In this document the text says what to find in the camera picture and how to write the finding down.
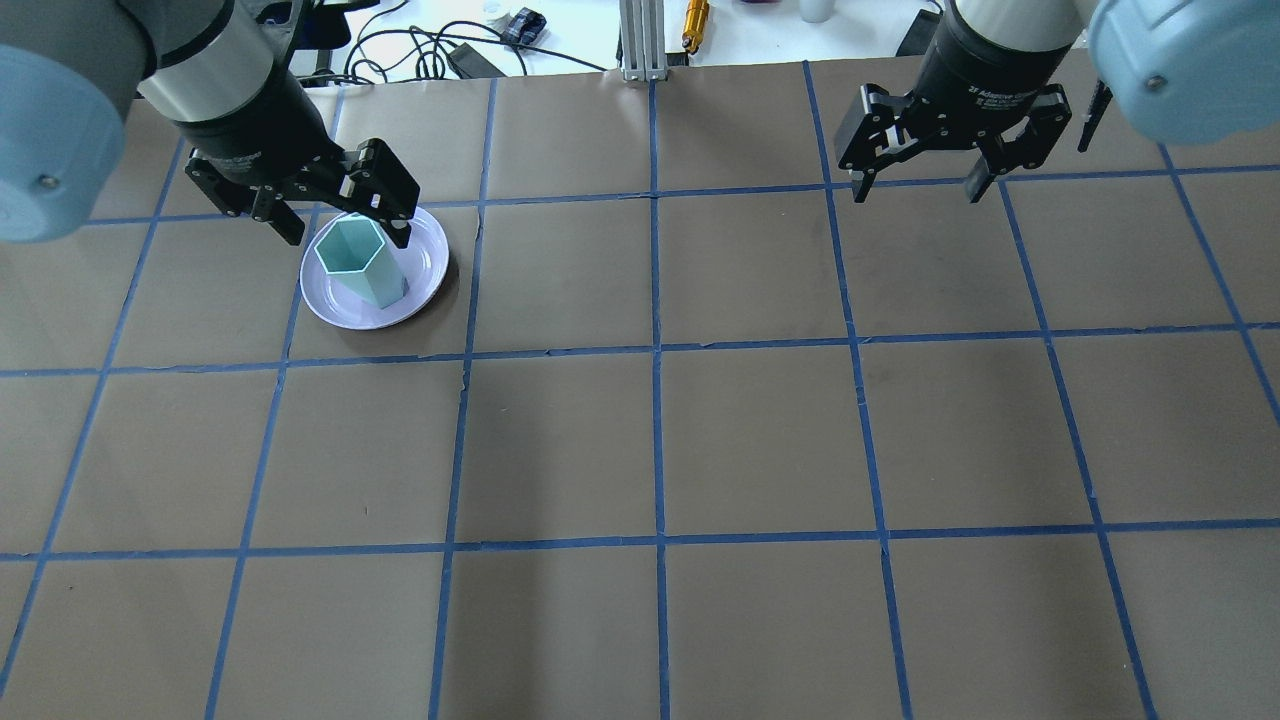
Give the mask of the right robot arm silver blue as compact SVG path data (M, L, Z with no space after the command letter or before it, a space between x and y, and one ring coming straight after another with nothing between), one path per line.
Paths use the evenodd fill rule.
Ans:
M1110 108L1166 145L1215 143L1279 115L1275 1L946 1L914 86L864 85L837 133L861 202L879 174L923 152L978 158L970 201L1041 167L1073 118L1053 74L1084 38L1097 74L1078 143Z

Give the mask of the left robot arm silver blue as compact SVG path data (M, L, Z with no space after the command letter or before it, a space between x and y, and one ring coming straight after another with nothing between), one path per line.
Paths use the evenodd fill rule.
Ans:
M379 138L346 150L238 1L5 1L1 237L79 229L145 99L191 146L186 174L220 214L303 238L296 202L378 223L406 249L420 187Z

